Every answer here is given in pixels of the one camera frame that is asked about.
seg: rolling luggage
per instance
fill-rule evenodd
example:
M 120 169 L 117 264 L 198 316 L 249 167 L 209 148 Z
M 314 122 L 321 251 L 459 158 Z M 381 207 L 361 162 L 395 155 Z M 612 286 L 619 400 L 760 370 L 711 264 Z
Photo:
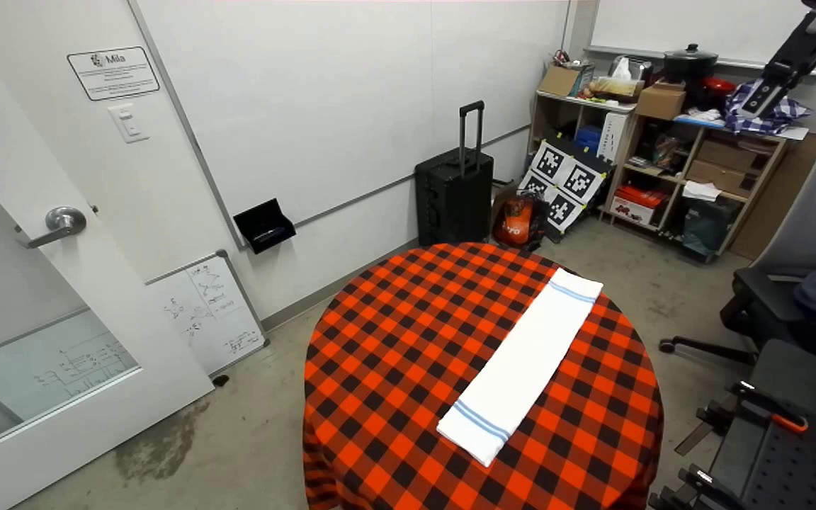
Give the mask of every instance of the rolling luggage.
M 477 111 L 477 150 L 464 122 Z M 459 148 L 415 167 L 420 247 L 481 240 L 491 231 L 493 158 L 481 153 L 484 102 L 459 108 Z

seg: office chair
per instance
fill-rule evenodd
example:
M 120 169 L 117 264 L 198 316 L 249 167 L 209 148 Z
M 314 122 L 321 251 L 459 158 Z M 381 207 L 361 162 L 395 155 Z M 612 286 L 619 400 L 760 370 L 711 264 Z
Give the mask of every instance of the office chair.
M 748 333 L 756 346 L 767 337 L 794 339 L 790 325 L 804 320 L 794 303 L 794 286 L 816 269 L 816 165 L 794 207 L 782 218 L 766 251 L 733 271 L 733 298 L 719 309 L 726 328 Z M 753 362 L 756 352 L 741 352 L 692 337 L 665 337 L 661 352 L 688 346 L 738 362 Z

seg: door handle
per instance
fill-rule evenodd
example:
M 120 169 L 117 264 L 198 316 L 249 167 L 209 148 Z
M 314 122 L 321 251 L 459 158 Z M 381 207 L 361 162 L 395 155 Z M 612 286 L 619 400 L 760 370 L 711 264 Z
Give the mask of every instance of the door handle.
M 45 216 L 45 226 L 49 226 L 49 234 L 32 238 L 29 248 L 36 248 L 36 247 L 59 240 L 59 238 L 79 234 L 87 226 L 87 218 L 79 210 L 55 207 Z

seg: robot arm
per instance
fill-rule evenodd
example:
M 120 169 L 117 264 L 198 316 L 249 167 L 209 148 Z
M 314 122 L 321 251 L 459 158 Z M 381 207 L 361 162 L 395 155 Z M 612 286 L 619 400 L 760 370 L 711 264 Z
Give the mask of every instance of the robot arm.
M 742 105 L 745 114 L 767 116 L 816 67 L 816 0 L 804 0 L 804 6 L 811 10 L 766 64 L 762 85 Z

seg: black and red checkered tablecloth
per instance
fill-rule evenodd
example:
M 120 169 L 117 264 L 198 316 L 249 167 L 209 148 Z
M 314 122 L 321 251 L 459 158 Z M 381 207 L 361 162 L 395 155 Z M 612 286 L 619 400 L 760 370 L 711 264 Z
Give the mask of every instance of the black and red checkered tablecloth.
M 491 468 L 437 432 L 552 271 L 491 244 L 437 244 L 351 281 L 307 352 L 308 505 L 643 506 L 664 405 L 643 342 L 607 294 Z

